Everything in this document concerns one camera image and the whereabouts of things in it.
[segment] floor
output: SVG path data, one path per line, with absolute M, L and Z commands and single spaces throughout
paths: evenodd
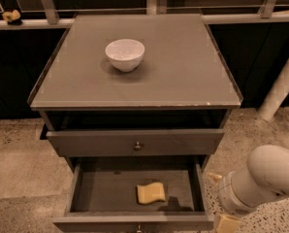
M 0 120 L 0 233 L 58 233 L 51 223 L 62 216 L 72 172 L 48 141 L 40 141 L 40 119 Z M 265 144 L 289 149 L 289 108 L 280 108 L 267 122 L 254 109 L 234 110 L 225 136 L 204 172 L 209 209 L 218 215 L 216 183 L 209 174 L 238 170 L 255 147 Z M 260 206 L 245 216 L 236 231 L 288 232 L 289 199 Z

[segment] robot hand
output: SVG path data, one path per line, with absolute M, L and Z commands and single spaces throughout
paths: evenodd
M 247 165 L 222 178 L 218 190 L 221 206 L 236 216 L 245 216 L 261 204 L 288 197 L 289 150 L 272 145 L 254 149 Z

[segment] white bowl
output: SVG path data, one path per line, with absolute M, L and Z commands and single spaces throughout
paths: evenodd
M 122 72 L 133 71 L 143 60 L 145 46 L 135 40 L 121 39 L 106 46 L 106 56 L 112 66 Z

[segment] open drawer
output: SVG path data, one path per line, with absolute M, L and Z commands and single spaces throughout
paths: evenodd
M 47 137 L 58 155 L 152 156 L 214 154 L 223 129 L 66 130 Z
M 166 202 L 140 205 L 137 185 L 161 182 Z M 202 173 L 196 156 L 80 159 L 63 232 L 211 230 Z

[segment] white pole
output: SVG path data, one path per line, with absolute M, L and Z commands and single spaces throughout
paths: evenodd
M 289 93 L 289 59 L 274 82 L 271 91 L 260 107 L 258 114 L 265 120 L 271 120 Z

